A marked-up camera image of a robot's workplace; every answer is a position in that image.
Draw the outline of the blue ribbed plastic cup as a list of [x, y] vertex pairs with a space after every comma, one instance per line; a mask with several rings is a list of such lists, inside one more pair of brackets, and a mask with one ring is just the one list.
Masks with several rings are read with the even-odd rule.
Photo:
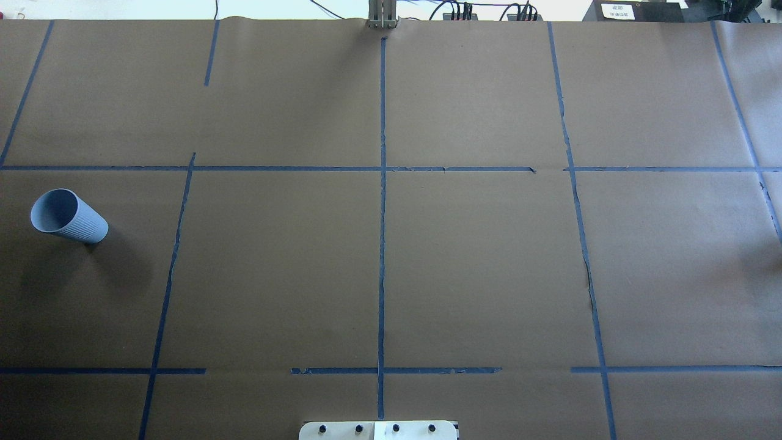
[[40, 233], [95, 244], [109, 233], [109, 223], [75, 192], [57, 188], [43, 193], [31, 206], [32, 226]]

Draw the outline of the black power box with label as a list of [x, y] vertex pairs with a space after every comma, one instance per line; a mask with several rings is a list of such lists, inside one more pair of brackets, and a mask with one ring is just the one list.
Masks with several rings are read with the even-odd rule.
[[665, 1], [592, 1], [583, 22], [683, 23], [681, 4]]

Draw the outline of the aluminium frame post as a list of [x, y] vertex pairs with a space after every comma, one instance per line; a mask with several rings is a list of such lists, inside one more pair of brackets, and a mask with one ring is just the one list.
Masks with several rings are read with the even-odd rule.
[[398, 26], [397, 0], [369, 0], [367, 25], [372, 29], [395, 29]]

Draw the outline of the white pillar base plate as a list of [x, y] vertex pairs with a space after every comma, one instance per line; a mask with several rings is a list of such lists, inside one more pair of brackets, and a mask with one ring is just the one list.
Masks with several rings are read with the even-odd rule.
[[318, 421], [305, 423], [299, 439], [459, 439], [449, 420]]

